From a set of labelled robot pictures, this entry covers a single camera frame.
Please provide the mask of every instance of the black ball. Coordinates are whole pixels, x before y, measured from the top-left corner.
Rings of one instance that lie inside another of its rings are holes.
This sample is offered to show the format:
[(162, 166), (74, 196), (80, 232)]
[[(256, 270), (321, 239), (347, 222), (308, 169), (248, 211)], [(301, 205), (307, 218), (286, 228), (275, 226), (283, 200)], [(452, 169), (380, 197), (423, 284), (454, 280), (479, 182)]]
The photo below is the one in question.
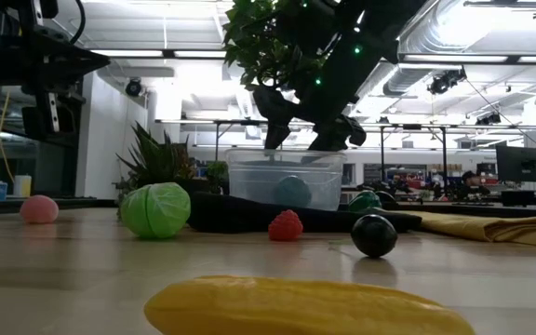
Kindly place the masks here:
[(395, 227), (380, 215), (366, 215), (351, 230), (355, 246), (371, 258), (379, 258), (395, 248), (398, 235)]

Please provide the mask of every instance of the red toy raspberry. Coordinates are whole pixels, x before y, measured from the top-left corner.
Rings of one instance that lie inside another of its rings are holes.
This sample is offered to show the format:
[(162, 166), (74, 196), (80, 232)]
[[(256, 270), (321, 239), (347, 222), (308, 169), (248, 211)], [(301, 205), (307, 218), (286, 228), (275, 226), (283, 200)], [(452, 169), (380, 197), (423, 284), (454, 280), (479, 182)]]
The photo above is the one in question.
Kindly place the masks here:
[(286, 210), (280, 213), (268, 226), (268, 236), (273, 241), (293, 241), (303, 232), (303, 225), (297, 213)]

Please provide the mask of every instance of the black cloth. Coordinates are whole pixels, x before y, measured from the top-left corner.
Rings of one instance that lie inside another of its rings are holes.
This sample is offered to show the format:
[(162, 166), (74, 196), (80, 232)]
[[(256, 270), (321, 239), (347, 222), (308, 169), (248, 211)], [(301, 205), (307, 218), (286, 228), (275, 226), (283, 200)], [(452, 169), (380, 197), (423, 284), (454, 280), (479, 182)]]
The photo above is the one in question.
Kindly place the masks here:
[(291, 208), (266, 205), (228, 195), (194, 193), (189, 225), (204, 233), (266, 232), (272, 220), (287, 209), (294, 210), (307, 233), (350, 233), (353, 224), (364, 215), (378, 214), (392, 223), (399, 233), (416, 230), (421, 218), (413, 215), (384, 212), (376, 208), (362, 213)]

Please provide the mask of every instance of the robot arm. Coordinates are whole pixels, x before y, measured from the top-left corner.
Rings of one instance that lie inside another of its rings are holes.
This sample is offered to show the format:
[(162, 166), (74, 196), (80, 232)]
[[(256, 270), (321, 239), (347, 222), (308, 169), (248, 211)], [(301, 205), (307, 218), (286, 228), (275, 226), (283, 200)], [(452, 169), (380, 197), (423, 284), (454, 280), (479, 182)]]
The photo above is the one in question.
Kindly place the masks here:
[(341, 114), (356, 102), (359, 87), (384, 57), (398, 63), (397, 37), (425, 0), (289, 1), (275, 14), (275, 38), (301, 52), (329, 50), (318, 74), (289, 78), (300, 103), (283, 98), (273, 87), (259, 86), (253, 92), (260, 114), (268, 119), (265, 148), (275, 149), (288, 136), (288, 123), (300, 118), (315, 124), (317, 138), (310, 150), (339, 151), (346, 140), (361, 145), (365, 131), (352, 118)]
[[(8, 8), (18, 11), (20, 29), (16, 26), (13, 35)], [(75, 47), (64, 33), (43, 25), (43, 19), (57, 14), (57, 0), (0, 0), (0, 18), (6, 18), (0, 21), (0, 86), (22, 86), (34, 95), (36, 108), (22, 112), (38, 114), (48, 134), (60, 131), (57, 96), (73, 92), (85, 74), (110, 63), (106, 56)]]

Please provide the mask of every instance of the green ball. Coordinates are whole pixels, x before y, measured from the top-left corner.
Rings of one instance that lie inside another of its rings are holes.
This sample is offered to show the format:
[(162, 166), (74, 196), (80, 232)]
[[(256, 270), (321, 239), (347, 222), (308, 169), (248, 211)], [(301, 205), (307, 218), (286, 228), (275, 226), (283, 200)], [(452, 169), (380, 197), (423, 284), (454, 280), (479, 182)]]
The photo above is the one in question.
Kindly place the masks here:
[(372, 191), (361, 192), (349, 203), (349, 211), (361, 212), (367, 208), (382, 208), (382, 202)]
[(146, 185), (121, 202), (123, 223), (142, 238), (173, 237), (190, 213), (190, 196), (175, 182)]

